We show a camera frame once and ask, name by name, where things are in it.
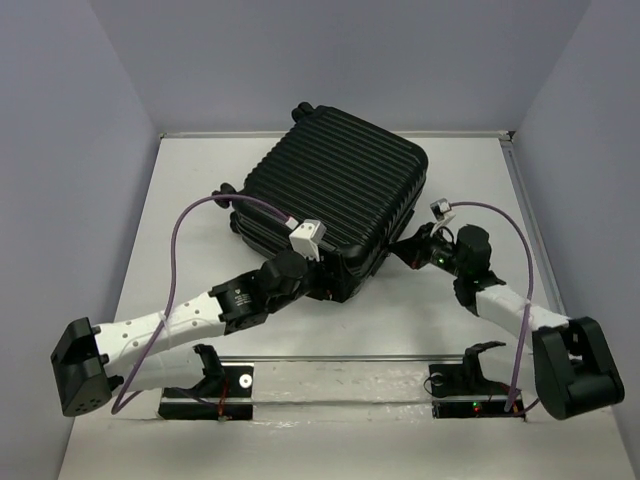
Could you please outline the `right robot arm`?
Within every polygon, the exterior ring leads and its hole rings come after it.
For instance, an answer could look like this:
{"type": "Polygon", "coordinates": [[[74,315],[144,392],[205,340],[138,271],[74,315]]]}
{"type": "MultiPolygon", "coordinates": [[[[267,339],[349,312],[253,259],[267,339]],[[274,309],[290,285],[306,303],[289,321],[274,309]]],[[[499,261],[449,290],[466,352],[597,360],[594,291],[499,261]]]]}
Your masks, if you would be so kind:
{"type": "Polygon", "coordinates": [[[519,295],[491,269],[487,231],[465,225],[453,241],[430,224],[389,247],[411,269],[433,265],[454,278],[458,303],[517,339],[511,367],[475,358],[460,368],[462,384],[482,392],[494,382],[535,395],[548,414],[565,420],[621,403],[625,387],[600,324],[569,318],[519,295]]]}

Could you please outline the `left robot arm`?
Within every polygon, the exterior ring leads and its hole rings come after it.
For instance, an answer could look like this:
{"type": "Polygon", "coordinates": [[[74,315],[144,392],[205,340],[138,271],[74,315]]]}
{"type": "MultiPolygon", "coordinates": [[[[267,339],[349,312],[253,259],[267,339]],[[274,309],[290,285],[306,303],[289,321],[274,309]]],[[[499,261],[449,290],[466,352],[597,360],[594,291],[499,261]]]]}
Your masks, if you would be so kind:
{"type": "Polygon", "coordinates": [[[290,249],[260,268],[167,309],[115,323],[71,321],[50,356],[61,412],[73,418],[107,404],[119,412],[146,390],[204,397],[224,382],[209,340],[264,324],[303,297],[343,303],[366,279],[339,255],[306,258],[290,249]]]}

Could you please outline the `black hard-shell suitcase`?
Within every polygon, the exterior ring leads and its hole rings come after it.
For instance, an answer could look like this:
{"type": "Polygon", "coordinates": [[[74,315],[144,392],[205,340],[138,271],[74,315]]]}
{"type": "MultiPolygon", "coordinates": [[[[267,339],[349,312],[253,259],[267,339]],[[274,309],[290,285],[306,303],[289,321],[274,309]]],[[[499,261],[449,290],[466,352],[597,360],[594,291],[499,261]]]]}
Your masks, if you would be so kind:
{"type": "Polygon", "coordinates": [[[320,254],[339,250],[360,288],[413,216],[427,178],[417,144],[331,106],[300,103],[293,127],[239,194],[326,226],[320,254]]]}

